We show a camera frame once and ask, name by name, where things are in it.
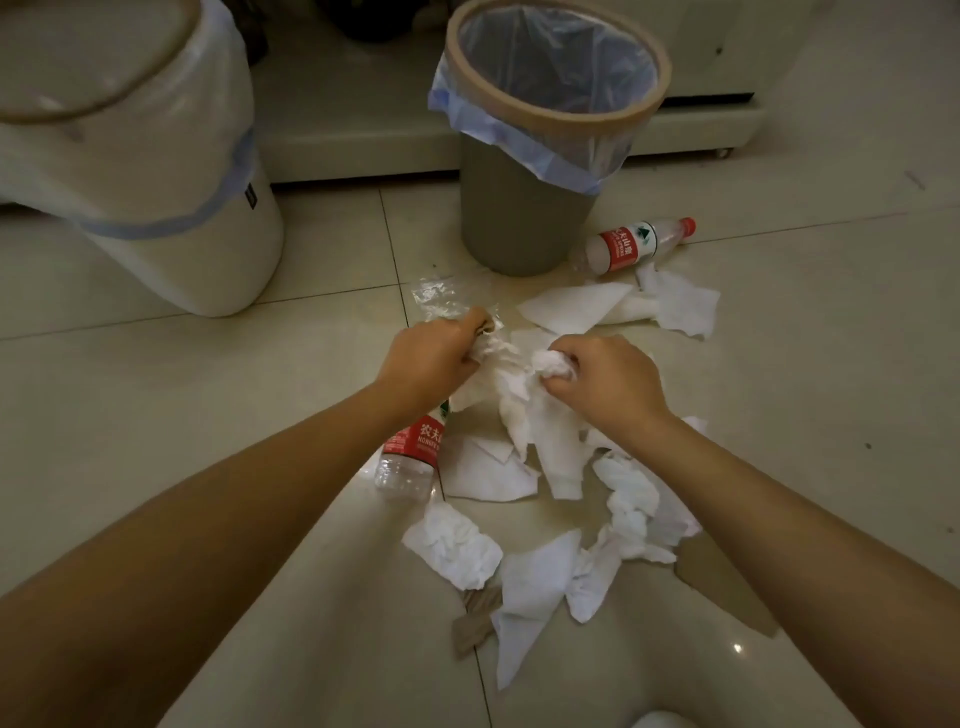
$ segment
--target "plastic bottle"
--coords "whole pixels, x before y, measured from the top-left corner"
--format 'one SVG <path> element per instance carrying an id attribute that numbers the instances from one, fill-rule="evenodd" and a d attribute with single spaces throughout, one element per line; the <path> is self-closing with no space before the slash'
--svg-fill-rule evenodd
<path id="1" fill-rule="evenodd" d="M 373 484 L 384 497 L 411 500 L 430 497 L 449 411 L 450 405 L 444 402 L 384 443 L 373 476 Z"/>
<path id="2" fill-rule="evenodd" d="M 581 273 L 603 276 L 648 260 L 660 260 L 696 230 L 692 217 L 641 221 L 592 235 L 570 252 L 570 263 Z"/>

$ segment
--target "brown rim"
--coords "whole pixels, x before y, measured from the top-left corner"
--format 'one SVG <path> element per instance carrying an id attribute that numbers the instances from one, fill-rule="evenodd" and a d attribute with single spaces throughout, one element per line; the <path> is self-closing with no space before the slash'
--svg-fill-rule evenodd
<path id="1" fill-rule="evenodd" d="M 97 111 L 106 109 L 107 107 L 111 107 L 114 104 L 123 101 L 142 85 L 150 81 L 150 79 L 152 79 L 157 73 L 165 68 L 170 61 L 176 58 L 180 51 L 182 51 L 186 46 L 186 43 L 190 37 L 193 36 L 193 32 L 197 29 L 197 25 L 200 23 L 201 0 L 178 0 L 178 2 L 183 8 L 183 16 L 185 20 L 183 26 L 180 28 L 180 31 L 176 36 L 170 39 L 170 42 L 162 50 L 162 52 L 156 54 L 156 58 L 154 58 L 150 63 L 147 63 L 144 66 L 143 71 L 137 74 L 123 88 L 120 88 L 111 93 L 109 96 L 98 99 L 91 104 L 87 104 L 82 107 L 75 107 L 73 109 L 57 109 L 51 111 L 45 110 L 31 113 L 0 109 L 0 124 L 29 126 L 34 124 L 51 124 L 60 121 L 69 121 L 71 119 L 77 119 L 81 116 L 87 116 L 91 113 L 96 113 Z M 7 7 L 14 4 L 17 3 L 12 2 L 7 5 Z M 5 5 L 5 3 L 0 2 L 0 14 L 2 14 L 2 10 L 4 10 Z"/>
<path id="2" fill-rule="evenodd" d="M 657 67 L 657 85 L 642 99 L 625 109 L 607 113 L 571 113 L 527 104 L 504 93 L 484 79 L 469 64 L 458 38 L 463 24 L 479 12 L 512 5 L 560 8 L 595 17 L 633 36 L 650 51 Z M 578 0 L 469 0 L 460 6 L 446 26 L 446 59 L 459 90 L 477 106 L 509 124 L 531 132 L 562 136 L 596 136 L 625 132 L 651 116 L 670 86 L 672 66 L 663 45 L 632 20 Z"/>

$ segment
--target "red and white label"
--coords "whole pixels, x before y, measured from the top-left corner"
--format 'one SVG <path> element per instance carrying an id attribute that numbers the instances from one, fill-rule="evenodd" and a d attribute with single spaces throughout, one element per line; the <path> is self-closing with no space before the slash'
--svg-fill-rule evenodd
<path id="1" fill-rule="evenodd" d="M 630 228 L 601 232 L 600 237 L 610 251 L 610 270 L 617 271 L 634 265 L 639 259 L 639 247 Z"/>
<path id="2" fill-rule="evenodd" d="M 406 455 L 436 470 L 443 438 L 444 416 L 440 409 L 435 409 L 384 443 L 383 454 Z"/>

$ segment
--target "hand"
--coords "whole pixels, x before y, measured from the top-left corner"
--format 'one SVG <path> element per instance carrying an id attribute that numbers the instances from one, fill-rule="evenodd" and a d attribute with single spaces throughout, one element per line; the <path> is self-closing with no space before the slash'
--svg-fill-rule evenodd
<path id="1" fill-rule="evenodd" d="M 472 308 L 460 321 L 436 319 L 394 337 L 376 382 L 389 392 L 407 425 L 439 406 L 480 366 L 469 358 L 490 314 Z"/>
<path id="2" fill-rule="evenodd" d="M 616 443 L 673 419 L 657 365 L 622 336 L 561 336 L 550 349 L 573 359 L 579 374 L 545 379 L 546 391 Z"/>

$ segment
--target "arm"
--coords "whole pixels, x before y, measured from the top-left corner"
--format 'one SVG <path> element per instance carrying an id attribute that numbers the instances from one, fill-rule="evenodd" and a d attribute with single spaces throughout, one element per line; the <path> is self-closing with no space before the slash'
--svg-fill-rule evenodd
<path id="1" fill-rule="evenodd" d="M 147 501 L 0 599 L 0 724 L 158 723 L 371 453 L 475 371 L 485 318 L 402 331 L 373 384 Z"/>
<path id="2" fill-rule="evenodd" d="M 566 336 L 547 389 L 659 475 L 867 726 L 960 725 L 960 592 L 670 414 L 623 337 Z"/>

